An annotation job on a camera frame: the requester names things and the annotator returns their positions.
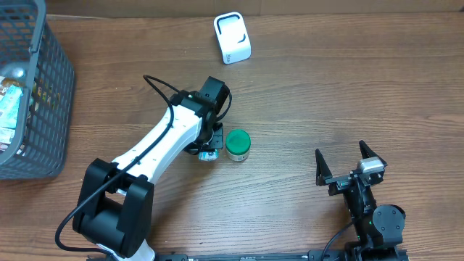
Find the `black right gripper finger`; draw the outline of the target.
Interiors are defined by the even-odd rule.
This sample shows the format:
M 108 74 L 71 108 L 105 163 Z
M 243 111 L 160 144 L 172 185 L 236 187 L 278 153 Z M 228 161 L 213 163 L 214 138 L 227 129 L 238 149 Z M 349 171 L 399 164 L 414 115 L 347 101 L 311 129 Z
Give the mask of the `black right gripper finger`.
M 360 146 L 360 152 L 361 152 L 363 159 L 377 157 L 380 159 L 384 167 L 387 166 L 387 162 L 383 158 L 378 156 L 363 140 L 359 141 L 359 146 Z
M 325 186 L 328 179 L 333 178 L 333 175 L 327 166 L 327 163 L 319 149 L 315 150 L 316 159 L 316 185 Z

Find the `teal tissue packet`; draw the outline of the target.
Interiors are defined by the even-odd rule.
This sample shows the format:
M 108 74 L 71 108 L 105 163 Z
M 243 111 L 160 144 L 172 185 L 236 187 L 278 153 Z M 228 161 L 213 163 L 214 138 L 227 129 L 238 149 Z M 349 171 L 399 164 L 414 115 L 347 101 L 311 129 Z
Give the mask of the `teal tissue packet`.
M 218 150 L 202 151 L 198 154 L 199 161 L 212 162 L 218 158 Z

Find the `green lid jar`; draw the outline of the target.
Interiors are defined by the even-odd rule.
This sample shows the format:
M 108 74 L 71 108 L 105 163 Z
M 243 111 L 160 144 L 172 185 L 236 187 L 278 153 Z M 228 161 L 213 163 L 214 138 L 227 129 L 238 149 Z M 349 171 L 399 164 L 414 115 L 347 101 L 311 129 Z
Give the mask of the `green lid jar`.
M 244 161 L 249 156 L 251 138 L 245 130 L 232 130 L 226 136 L 225 148 L 231 160 L 236 162 Z

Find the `yellow oil bottle silver cap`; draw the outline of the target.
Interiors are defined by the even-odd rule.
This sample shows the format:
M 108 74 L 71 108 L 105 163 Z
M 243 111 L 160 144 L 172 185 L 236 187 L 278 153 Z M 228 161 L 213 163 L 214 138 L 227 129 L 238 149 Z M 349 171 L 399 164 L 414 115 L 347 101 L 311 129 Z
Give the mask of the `yellow oil bottle silver cap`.
M 1 84 L 6 87 L 25 85 L 27 71 L 19 65 L 7 65 L 1 68 Z

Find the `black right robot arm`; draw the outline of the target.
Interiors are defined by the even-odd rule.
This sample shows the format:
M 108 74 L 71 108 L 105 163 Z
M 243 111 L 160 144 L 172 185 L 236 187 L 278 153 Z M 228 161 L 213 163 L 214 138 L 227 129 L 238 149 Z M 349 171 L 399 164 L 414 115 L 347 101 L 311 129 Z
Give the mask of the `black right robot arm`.
M 395 204 L 378 205 L 372 187 L 384 180 L 387 162 L 363 140 L 359 141 L 362 159 L 349 174 L 334 177 L 320 150 L 315 151 L 316 185 L 327 186 L 328 194 L 341 194 L 351 221 L 337 232 L 321 251 L 308 252 L 310 260 L 406 261 L 407 252 L 398 248 L 403 242 L 405 211 Z M 342 250 L 330 251 L 335 240 L 353 227 L 356 241 Z

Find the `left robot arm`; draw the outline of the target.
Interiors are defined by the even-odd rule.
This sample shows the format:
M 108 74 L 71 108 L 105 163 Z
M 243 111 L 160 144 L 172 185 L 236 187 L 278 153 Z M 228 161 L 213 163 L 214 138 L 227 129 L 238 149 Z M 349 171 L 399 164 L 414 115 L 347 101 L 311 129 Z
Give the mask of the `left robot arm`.
M 154 187 L 181 153 L 215 160 L 232 94 L 208 77 L 198 91 L 176 90 L 162 119 L 133 148 L 111 162 L 95 159 L 86 169 L 72 228 L 106 260 L 154 260 L 151 230 Z

